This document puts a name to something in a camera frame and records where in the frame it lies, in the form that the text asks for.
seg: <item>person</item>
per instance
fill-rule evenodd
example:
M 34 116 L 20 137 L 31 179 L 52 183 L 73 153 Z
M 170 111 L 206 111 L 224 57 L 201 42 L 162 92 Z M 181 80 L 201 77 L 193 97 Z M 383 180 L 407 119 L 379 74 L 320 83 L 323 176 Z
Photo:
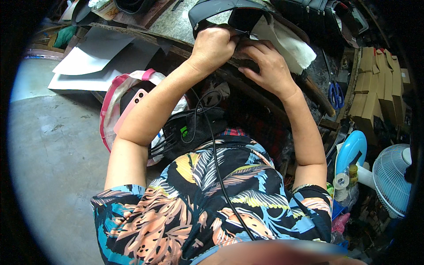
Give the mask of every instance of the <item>person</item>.
M 216 157 L 226 193 L 244 224 L 223 196 L 211 141 L 175 159 L 147 187 L 150 142 L 186 91 L 227 62 L 237 43 L 232 29 L 201 31 L 190 58 L 123 122 L 104 191 L 91 199 L 105 264 L 224 264 L 218 249 L 251 241 L 248 232 L 255 240 L 329 241 L 332 199 L 321 137 L 302 91 L 269 41 L 241 42 L 240 51 L 259 65 L 260 73 L 239 71 L 284 105 L 297 161 L 293 190 L 284 188 L 283 176 L 260 143 L 231 134 L 215 138 Z

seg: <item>concrete floor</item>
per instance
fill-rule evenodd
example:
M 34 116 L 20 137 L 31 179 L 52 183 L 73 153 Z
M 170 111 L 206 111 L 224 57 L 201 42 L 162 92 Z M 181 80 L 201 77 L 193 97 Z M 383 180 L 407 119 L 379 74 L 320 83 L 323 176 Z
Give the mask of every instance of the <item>concrete floor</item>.
M 8 124 L 12 180 L 24 218 L 54 264 L 103 264 L 89 202 L 103 190 L 109 159 L 99 135 L 101 104 L 90 93 L 48 90 L 56 64 L 21 64 Z M 161 170 L 149 168 L 148 179 Z

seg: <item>tropical print shirt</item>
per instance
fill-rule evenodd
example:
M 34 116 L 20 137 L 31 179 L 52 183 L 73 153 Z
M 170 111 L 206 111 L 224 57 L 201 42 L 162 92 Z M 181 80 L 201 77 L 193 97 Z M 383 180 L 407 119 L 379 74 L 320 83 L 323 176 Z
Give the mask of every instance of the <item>tropical print shirt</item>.
M 148 188 L 124 185 L 91 199 L 105 264 L 195 265 L 218 248 L 251 240 L 225 200 L 212 144 L 174 160 Z M 220 136 L 215 144 L 226 192 L 256 240 L 326 241 L 332 200 L 325 189 L 286 190 L 267 152 L 249 137 Z

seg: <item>blue scissors handle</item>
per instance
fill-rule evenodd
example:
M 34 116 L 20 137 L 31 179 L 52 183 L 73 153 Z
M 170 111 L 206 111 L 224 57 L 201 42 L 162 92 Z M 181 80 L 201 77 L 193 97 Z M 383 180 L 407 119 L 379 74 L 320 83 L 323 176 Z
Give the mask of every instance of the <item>blue scissors handle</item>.
M 328 89 L 328 97 L 334 109 L 340 109 L 344 106 L 344 96 L 340 85 L 336 82 L 330 84 Z

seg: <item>pink phone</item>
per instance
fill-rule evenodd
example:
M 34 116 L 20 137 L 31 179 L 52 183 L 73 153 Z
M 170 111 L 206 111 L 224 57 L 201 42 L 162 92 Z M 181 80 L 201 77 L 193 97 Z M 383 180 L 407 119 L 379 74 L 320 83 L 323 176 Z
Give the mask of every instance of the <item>pink phone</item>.
M 128 113 L 130 113 L 130 111 L 135 107 L 135 105 L 137 105 L 146 95 L 147 92 L 144 89 L 139 89 L 139 91 L 137 91 L 135 96 L 131 99 L 127 107 L 124 109 L 124 112 L 122 113 L 121 117 L 119 117 L 118 121 L 115 124 L 115 127 L 113 127 L 113 131 L 116 134 L 118 134 L 119 129 L 121 129 L 122 123 L 124 122 Z

